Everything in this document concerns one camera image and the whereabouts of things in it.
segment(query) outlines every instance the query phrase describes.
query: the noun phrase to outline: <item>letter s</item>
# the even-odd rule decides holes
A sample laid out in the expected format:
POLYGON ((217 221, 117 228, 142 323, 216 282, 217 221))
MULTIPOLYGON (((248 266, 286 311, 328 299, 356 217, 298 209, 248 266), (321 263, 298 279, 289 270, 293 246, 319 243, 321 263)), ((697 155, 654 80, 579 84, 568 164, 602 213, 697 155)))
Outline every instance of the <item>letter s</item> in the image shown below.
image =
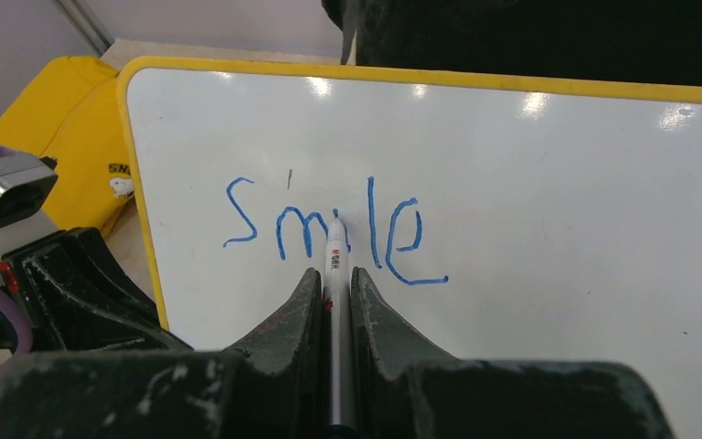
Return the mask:
POLYGON ((254 224, 251 223, 251 220, 249 219, 249 217, 246 216, 246 213, 244 213, 243 209, 240 208, 238 201, 236 201, 235 198, 232 196, 232 189, 235 187, 235 185, 237 185, 241 181, 251 183, 252 185, 254 184, 254 181, 249 180, 246 177, 238 177, 230 182, 230 184, 228 185, 228 188, 227 188, 227 193, 228 193, 228 198, 230 200, 230 203, 232 203, 232 207, 238 211, 238 214, 240 215, 240 217, 243 218, 243 220, 246 221, 246 224, 249 225, 249 228, 251 229, 251 235, 243 237, 243 238, 230 238, 229 240, 225 241, 224 244, 222 244, 222 248, 227 247, 230 242, 246 242, 246 241, 251 241, 254 238, 257 238, 257 228, 254 227, 254 224))

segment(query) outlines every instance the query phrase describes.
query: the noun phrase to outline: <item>yellow cloth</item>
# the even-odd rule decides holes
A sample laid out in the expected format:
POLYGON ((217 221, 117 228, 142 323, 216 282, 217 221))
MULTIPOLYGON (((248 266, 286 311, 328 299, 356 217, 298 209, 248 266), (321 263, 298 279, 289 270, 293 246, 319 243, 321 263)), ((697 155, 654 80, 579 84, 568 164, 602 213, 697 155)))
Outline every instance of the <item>yellow cloth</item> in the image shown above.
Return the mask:
POLYGON ((61 229, 106 236, 132 197, 117 71, 94 57, 51 61, 0 118, 0 145, 58 160, 42 208, 61 229))

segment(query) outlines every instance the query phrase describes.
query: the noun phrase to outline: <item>pen label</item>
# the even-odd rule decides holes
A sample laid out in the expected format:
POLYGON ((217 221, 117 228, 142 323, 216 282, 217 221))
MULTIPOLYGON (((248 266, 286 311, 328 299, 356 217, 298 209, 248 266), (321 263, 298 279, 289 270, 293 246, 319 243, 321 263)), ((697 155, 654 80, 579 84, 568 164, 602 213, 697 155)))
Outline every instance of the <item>pen label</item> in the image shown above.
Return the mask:
POLYGON ((335 270, 340 268, 340 251, 332 250, 332 262, 330 264, 330 270, 335 270))

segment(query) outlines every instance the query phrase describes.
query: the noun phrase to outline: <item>black fabric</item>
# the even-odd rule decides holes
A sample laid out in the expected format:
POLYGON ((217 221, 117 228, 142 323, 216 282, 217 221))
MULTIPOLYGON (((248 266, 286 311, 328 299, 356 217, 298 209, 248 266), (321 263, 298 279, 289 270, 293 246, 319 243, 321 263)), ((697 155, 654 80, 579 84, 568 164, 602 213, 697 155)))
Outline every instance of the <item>black fabric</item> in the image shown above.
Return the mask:
POLYGON ((702 0, 323 3, 360 66, 702 85, 702 0))

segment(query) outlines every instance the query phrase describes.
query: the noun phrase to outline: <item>yellow whiteboard frame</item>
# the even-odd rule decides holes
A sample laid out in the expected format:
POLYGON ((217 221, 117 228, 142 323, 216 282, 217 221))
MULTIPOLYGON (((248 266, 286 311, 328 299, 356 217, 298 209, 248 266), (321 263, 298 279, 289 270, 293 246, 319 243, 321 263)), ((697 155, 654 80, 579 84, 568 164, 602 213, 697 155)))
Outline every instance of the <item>yellow whiteboard frame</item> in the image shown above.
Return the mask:
POLYGON ((476 89, 507 91, 538 91, 544 93, 593 96, 604 98, 635 99, 643 101, 702 103, 702 87, 680 85, 641 84, 633 82, 608 82, 600 80, 563 80, 484 73, 460 73, 436 70, 402 70, 357 66, 330 66, 291 64, 258 61, 233 61, 222 59, 185 59, 168 57, 141 57, 129 62, 122 70, 117 83, 117 102, 122 117, 125 144, 131 161, 131 174, 136 206, 144 234, 144 246, 149 262, 149 272, 154 288, 154 300, 160 325, 168 329, 165 301, 154 256, 152 233, 149 229, 144 191, 138 172, 133 131, 127 106, 127 91, 133 76, 144 69, 210 70, 260 75, 319 77, 335 80, 375 80, 408 84, 444 85, 476 89))

